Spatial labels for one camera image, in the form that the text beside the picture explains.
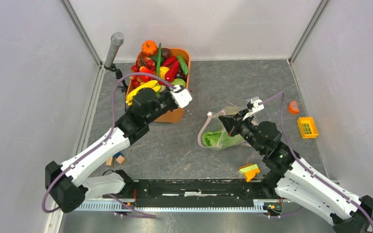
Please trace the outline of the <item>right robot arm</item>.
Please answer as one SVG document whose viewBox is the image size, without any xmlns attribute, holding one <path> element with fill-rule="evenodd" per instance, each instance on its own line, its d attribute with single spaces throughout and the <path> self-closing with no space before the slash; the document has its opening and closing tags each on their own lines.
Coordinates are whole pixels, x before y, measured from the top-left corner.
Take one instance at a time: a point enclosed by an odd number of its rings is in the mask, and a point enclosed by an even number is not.
<svg viewBox="0 0 373 233">
<path fill-rule="evenodd" d="M 240 135 L 263 156 L 270 169 L 261 182 L 265 197 L 293 201 L 320 216 L 337 233 L 373 233 L 372 197 L 360 197 L 340 187 L 282 142 L 275 123 L 254 125 L 251 117 L 244 118 L 245 113 L 220 116 L 219 120 L 229 136 Z"/>
</svg>

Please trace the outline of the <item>green zucchini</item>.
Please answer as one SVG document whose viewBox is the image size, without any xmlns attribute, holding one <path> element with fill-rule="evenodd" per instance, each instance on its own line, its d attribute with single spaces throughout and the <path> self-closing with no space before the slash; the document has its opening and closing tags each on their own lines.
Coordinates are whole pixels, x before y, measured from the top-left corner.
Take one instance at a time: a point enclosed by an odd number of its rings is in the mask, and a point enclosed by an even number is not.
<svg viewBox="0 0 373 233">
<path fill-rule="evenodd" d="M 178 62 L 180 63 L 181 70 L 183 71 L 183 73 L 185 75 L 187 75 L 189 73 L 189 68 L 188 68 L 188 65 L 187 65 L 184 57 L 181 56 L 181 55 L 178 55 L 176 58 L 177 58 Z"/>
</svg>

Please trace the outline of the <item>clear zip top bag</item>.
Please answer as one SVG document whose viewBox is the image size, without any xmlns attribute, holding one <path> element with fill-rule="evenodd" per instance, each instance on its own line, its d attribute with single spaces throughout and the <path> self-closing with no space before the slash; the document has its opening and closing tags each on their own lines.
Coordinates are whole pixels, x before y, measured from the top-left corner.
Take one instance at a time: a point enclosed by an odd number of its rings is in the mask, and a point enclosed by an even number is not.
<svg viewBox="0 0 373 233">
<path fill-rule="evenodd" d="M 207 120 L 203 127 L 200 129 L 197 137 L 197 141 L 200 147 L 203 147 L 203 144 L 201 143 L 201 136 L 205 132 L 215 132 L 219 130 L 225 130 L 224 126 L 218 119 L 219 116 L 226 116 L 226 115 L 235 115 L 238 111 L 243 110 L 245 107 L 243 106 L 227 106 L 224 107 L 220 112 L 213 113 L 208 112 L 207 113 Z M 250 147 L 251 145 L 244 141 L 243 143 L 239 144 L 238 146 L 247 146 Z"/>
</svg>

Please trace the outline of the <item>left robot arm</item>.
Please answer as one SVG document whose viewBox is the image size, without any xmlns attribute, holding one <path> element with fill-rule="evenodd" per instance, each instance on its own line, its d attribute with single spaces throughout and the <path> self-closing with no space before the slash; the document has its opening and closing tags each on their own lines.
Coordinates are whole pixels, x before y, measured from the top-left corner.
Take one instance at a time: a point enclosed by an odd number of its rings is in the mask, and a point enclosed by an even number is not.
<svg viewBox="0 0 373 233">
<path fill-rule="evenodd" d="M 175 90 L 164 90 L 159 97 L 152 88 L 138 90 L 125 114 L 100 139 L 61 164 L 54 161 L 47 164 L 46 195 L 51 196 L 64 213 L 74 211 L 93 197 L 112 194 L 129 197 L 133 184 L 118 172 L 91 177 L 92 172 L 143 137 L 151 122 L 168 111 L 186 107 L 191 100 L 190 91 L 180 85 Z"/>
</svg>

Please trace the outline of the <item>green napa cabbage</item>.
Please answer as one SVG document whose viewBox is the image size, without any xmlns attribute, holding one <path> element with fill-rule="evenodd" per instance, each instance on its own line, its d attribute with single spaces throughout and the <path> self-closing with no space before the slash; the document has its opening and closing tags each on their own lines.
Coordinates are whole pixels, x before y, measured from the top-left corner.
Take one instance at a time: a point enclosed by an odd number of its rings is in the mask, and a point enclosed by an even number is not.
<svg viewBox="0 0 373 233">
<path fill-rule="evenodd" d="M 240 135 L 229 136 L 224 130 L 205 132 L 201 136 L 201 143 L 204 148 L 222 150 L 228 147 L 237 146 L 244 142 Z"/>
</svg>

